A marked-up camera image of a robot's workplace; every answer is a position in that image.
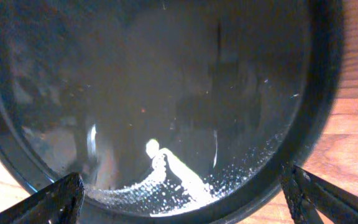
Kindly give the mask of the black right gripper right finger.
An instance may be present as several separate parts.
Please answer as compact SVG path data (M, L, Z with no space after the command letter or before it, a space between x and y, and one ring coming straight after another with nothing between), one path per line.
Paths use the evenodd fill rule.
M282 165L280 184L295 223L358 223L358 196L294 164Z

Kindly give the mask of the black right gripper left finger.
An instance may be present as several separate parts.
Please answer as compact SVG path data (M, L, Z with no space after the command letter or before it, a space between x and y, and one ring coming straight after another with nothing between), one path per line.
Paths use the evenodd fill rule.
M85 200L81 175L73 172L0 213L0 224L76 224Z

